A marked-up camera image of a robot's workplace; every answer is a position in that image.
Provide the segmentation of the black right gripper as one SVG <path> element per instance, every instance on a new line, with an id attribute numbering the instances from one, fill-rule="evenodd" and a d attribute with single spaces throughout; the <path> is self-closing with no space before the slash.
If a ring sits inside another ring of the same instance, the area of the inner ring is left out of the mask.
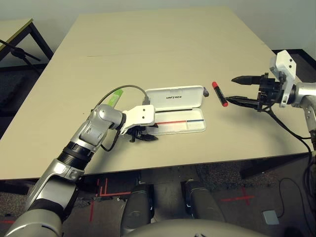
<path id="1" fill-rule="evenodd" d="M 281 101 L 283 95 L 283 82 L 276 81 L 275 78 L 269 78 L 269 73 L 261 75 L 260 80 L 259 76 L 239 76 L 233 78 L 231 81 L 241 85 L 259 84 L 257 100 L 243 96 L 226 97 L 226 100 L 232 104 L 257 109 L 257 111 L 266 111 L 274 104 L 279 104 Z"/>

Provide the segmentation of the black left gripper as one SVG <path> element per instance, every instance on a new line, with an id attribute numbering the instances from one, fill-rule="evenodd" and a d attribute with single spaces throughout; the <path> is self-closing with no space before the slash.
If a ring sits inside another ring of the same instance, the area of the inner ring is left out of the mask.
<path id="1" fill-rule="evenodd" d="M 158 125 L 156 123 L 154 123 L 153 125 L 146 126 L 146 128 L 148 128 L 148 127 L 158 128 Z M 143 134 L 143 131 L 145 131 L 145 130 L 146 129 L 144 126 L 135 126 L 135 127 L 130 128 L 128 130 L 128 135 L 131 136 L 130 142 L 133 143 L 136 141 L 136 139 L 142 140 L 142 141 L 156 141 L 156 140 L 158 140 L 158 138 L 154 135 Z"/>

